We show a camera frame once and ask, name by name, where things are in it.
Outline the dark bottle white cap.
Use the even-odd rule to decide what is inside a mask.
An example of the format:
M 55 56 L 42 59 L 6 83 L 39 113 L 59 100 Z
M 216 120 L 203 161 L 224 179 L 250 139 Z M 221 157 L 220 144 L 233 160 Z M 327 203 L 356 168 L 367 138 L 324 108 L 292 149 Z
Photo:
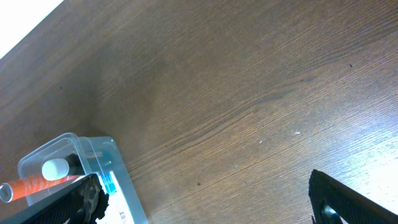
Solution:
M 46 161 L 42 166 L 42 175 L 46 180 L 58 180 L 67 176 L 82 176 L 85 171 L 78 155 L 70 154 Z

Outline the orange tablet tube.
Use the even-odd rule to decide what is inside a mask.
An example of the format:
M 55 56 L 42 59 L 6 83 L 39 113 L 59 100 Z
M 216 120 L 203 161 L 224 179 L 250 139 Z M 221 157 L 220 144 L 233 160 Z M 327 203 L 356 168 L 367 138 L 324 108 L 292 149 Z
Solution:
M 1 201 L 9 203 L 22 197 L 74 180 L 77 175 L 69 175 L 58 180 L 47 180 L 42 174 L 1 184 Z

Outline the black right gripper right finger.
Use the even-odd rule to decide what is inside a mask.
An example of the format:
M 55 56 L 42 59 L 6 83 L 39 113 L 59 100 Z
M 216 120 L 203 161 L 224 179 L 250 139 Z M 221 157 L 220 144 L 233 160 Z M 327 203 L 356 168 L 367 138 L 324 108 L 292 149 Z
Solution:
M 397 215 L 324 172 L 312 170 L 308 196 L 313 224 L 397 223 Z

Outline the white Panadol box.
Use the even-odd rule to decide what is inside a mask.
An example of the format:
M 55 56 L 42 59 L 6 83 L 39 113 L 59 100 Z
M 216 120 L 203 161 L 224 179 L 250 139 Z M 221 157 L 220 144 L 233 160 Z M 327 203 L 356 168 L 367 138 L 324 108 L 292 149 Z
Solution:
M 100 176 L 100 184 L 106 194 L 109 195 L 105 216 L 97 219 L 98 224 L 134 224 L 130 209 L 122 193 L 119 183 L 113 171 Z

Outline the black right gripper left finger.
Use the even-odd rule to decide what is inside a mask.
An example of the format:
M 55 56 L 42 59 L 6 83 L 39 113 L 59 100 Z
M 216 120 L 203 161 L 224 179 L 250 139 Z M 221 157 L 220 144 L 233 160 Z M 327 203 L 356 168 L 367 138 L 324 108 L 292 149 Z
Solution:
M 95 224 L 105 216 L 108 200 L 98 176 L 90 174 L 1 224 Z

